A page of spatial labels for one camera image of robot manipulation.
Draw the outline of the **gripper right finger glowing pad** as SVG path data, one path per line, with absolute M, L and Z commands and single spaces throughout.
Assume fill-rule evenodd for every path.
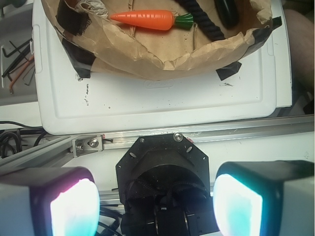
M 217 172 L 213 204 L 224 236 L 313 236 L 315 164 L 225 162 Z

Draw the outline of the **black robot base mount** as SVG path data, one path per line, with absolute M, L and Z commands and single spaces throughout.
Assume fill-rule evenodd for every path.
M 219 230 L 208 156 L 183 134 L 138 138 L 116 165 L 126 236 L 202 236 Z

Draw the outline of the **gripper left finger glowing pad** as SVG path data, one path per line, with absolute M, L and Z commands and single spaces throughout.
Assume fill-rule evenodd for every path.
M 93 236 L 100 197 L 84 167 L 0 169 L 2 236 Z

